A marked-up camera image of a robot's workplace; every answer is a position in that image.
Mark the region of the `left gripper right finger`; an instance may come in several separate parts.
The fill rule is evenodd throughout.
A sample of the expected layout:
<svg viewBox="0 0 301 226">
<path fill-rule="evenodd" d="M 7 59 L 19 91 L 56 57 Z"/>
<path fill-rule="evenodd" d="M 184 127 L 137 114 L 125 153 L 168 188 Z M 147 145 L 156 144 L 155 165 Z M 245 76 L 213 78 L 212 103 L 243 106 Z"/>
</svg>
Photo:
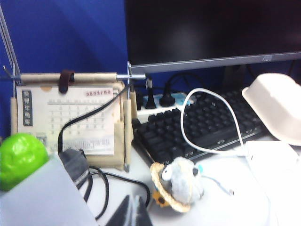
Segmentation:
<svg viewBox="0 0 301 226">
<path fill-rule="evenodd" d="M 138 226 L 153 226 L 149 214 L 146 210 L 145 203 L 142 197 L 137 199 L 137 225 Z"/>
</svg>

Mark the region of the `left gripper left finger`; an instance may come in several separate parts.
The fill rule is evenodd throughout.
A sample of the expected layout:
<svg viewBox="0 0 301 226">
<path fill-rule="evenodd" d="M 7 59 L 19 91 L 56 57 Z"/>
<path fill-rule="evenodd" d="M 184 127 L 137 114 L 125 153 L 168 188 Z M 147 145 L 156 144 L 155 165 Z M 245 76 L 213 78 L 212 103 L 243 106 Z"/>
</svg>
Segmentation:
<svg viewBox="0 0 301 226">
<path fill-rule="evenodd" d="M 129 210 L 129 200 L 130 196 L 127 195 L 117 207 L 116 211 L 109 219 L 106 226 L 123 226 L 125 224 Z"/>
</svg>

